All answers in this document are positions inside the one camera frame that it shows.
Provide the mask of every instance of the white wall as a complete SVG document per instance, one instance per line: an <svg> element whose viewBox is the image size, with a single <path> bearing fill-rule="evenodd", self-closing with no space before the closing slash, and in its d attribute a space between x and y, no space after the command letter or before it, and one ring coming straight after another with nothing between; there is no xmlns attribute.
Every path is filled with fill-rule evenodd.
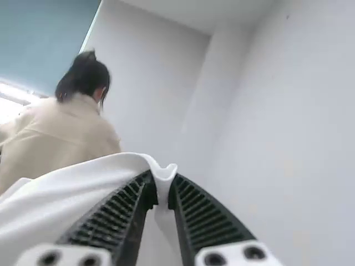
<svg viewBox="0 0 355 266"><path fill-rule="evenodd" d="M249 45L249 31L235 25L218 27L206 53L196 90L176 142L179 171L205 186L208 165L229 113L241 65Z"/></svg>
<svg viewBox="0 0 355 266"><path fill-rule="evenodd" d="M104 0L86 49L113 76L105 116L125 151L174 161L209 37L119 0Z"/></svg>
<svg viewBox="0 0 355 266"><path fill-rule="evenodd" d="M208 190L288 266L355 243L355 1L284 2L261 23Z"/></svg>

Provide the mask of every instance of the white fabric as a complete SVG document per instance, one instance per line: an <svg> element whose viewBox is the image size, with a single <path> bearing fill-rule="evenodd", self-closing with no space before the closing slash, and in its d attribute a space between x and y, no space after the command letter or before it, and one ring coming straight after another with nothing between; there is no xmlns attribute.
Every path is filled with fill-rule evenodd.
<svg viewBox="0 0 355 266"><path fill-rule="evenodd" d="M56 241L102 198L148 169L151 170L158 188L160 206L155 219L160 229L165 231L165 236L176 238L176 233L166 231L172 227L164 227L163 224L164 221L174 223L174 220L171 220L171 211L167 210L167 196L177 165L160 168L148 155L115 154L56 170L35 180L16 183L16 187L11 190L17 190L12 191L11 195L8 194L0 203L1 265L13 265L20 253L29 247ZM155 230L152 221L146 222L144 231L146 230L149 232L144 232L143 236ZM166 246L166 239L159 237L156 231L153 234L148 236L141 249L144 246L152 246L152 242L156 241L154 245L158 252L161 252L159 247ZM149 248L148 253L144 255L145 265L147 262L149 264L149 260L152 264L156 263L151 257L155 254L152 254ZM170 265L180 264L173 263L172 258L166 260L170 261Z"/></svg>

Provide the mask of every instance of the woman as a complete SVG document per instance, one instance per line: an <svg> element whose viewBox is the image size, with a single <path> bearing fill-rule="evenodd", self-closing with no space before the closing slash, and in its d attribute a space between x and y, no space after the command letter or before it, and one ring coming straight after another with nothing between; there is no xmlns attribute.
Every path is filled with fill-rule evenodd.
<svg viewBox="0 0 355 266"><path fill-rule="evenodd" d="M110 87L94 52L79 54L57 85L55 98L26 107L0 125L0 194L21 177L120 152L113 127L100 116Z"/></svg>

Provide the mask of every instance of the blue wall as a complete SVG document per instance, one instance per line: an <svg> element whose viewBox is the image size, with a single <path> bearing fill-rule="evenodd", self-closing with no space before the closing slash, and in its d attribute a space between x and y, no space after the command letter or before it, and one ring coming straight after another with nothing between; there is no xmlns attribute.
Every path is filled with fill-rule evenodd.
<svg viewBox="0 0 355 266"><path fill-rule="evenodd" d="M0 0L0 79L53 95L99 4L100 0Z"/></svg>

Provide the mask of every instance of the dark hair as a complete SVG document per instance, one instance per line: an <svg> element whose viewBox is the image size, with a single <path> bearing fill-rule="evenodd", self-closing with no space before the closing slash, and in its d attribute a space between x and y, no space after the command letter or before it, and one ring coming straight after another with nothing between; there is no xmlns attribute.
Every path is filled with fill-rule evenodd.
<svg viewBox="0 0 355 266"><path fill-rule="evenodd" d="M95 51L88 51L75 57L68 72L59 81L55 97L60 103L70 100L77 92L93 96L97 88L106 87L100 104L104 104L110 88L110 73L107 67L96 60Z"/></svg>

